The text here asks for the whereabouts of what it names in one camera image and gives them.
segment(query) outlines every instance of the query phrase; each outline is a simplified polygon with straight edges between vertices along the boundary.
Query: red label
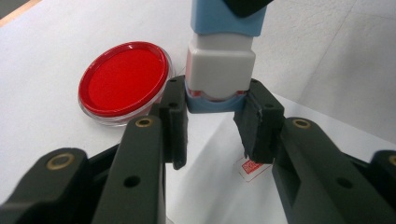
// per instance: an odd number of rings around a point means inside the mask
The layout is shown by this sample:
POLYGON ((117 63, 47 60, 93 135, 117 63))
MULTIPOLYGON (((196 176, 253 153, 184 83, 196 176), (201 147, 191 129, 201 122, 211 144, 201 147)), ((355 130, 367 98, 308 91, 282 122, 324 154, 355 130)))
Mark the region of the red label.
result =
POLYGON ((250 173, 254 172, 255 170, 259 169, 263 164, 261 163, 255 163, 254 161, 246 161, 243 165, 242 168, 244 168, 244 171, 249 175, 250 173))

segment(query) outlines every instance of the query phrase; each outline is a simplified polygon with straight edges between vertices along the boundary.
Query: white block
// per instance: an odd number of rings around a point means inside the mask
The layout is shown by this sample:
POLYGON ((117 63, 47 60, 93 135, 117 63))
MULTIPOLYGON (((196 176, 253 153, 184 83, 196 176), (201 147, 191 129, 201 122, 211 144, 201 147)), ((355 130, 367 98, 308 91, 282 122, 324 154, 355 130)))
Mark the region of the white block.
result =
POLYGON ((189 89, 219 100, 247 91, 256 58, 252 42, 245 35, 194 34, 186 65, 189 89))

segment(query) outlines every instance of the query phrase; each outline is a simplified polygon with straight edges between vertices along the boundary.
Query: screw hole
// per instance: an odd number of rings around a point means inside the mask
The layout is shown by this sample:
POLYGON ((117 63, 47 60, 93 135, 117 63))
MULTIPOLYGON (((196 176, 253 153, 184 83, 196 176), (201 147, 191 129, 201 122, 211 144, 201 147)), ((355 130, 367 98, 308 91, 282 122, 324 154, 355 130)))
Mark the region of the screw hole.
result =
POLYGON ((301 129, 309 129, 311 127, 311 124, 303 119, 294 119, 293 120, 294 126, 301 128, 301 129))
POLYGON ((143 119, 138 120, 135 124, 137 127, 146 128, 148 126, 151 126, 152 119, 143 118, 143 119))
POLYGON ((392 165, 396 166, 396 155, 389 156, 389 161, 392 165))
POLYGON ((49 170, 60 170, 70 165, 74 161, 75 156, 71 153, 63 153, 52 157, 47 162, 47 169, 49 170))
POLYGON ((343 178, 343 177, 338 177, 338 178, 337 178, 337 183, 338 183, 341 187, 344 187, 344 188, 346 188, 346 189, 352 189, 352 188, 353 188, 352 183, 351 183, 349 180, 347 180, 347 179, 345 179, 345 178, 343 178))
POLYGON ((124 180, 124 186, 129 189, 136 187, 137 185, 139 185, 139 183, 140 183, 140 178, 139 176, 136 175, 129 176, 124 180))
POLYGON ((169 106, 175 108, 175 107, 178 106, 178 104, 177 103, 170 103, 169 106))

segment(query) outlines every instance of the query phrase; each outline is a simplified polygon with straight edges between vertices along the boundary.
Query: brass screw insert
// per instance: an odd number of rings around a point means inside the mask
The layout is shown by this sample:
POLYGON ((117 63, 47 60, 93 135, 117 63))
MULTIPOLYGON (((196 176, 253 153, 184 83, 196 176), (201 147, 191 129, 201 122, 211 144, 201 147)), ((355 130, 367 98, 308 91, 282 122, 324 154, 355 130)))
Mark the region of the brass screw insert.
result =
POLYGON ((74 161, 74 158, 74 155, 68 152, 54 156, 47 162, 47 169, 63 169, 64 167, 70 165, 74 161))
POLYGON ((139 119, 135 125, 139 128, 147 128, 149 126, 151 126, 151 124, 154 122, 154 120, 149 119, 149 118, 142 118, 139 119))
POLYGON ((301 129, 309 129, 311 127, 311 123, 304 119, 294 119, 293 120, 294 126, 301 129))

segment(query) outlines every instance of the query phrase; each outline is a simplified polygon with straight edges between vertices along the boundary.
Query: white surface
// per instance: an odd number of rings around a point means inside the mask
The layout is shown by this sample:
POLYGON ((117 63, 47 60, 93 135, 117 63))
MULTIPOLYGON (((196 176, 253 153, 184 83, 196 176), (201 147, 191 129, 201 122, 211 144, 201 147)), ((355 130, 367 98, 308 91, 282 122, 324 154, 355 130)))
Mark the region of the white surface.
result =
MULTIPOLYGON (((253 76, 320 112, 279 97, 287 116, 316 121, 365 161, 377 149, 396 148, 394 1, 367 2, 275 0, 253 42, 253 76)), ((43 0, 0 28, 0 202, 43 154, 80 147, 92 156, 120 140, 123 129, 96 124, 78 107, 83 72, 107 49, 144 40, 165 49, 182 73, 190 8, 183 0, 43 0)), ((230 115, 191 116, 189 130, 188 166, 168 168, 167 209, 176 224, 245 223, 264 214, 285 221, 269 172, 251 185, 235 178, 233 159, 242 149, 230 115), (221 150, 230 153, 218 158, 221 150), (192 181, 197 186, 186 189, 192 181), (256 210, 243 206, 256 198, 265 199, 254 201, 256 210)))
POLYGON ((247 91, 256 59, 252 41, 252 36, 238 34, 194 34, 186 65, 189 89, 216 100, 247 91))

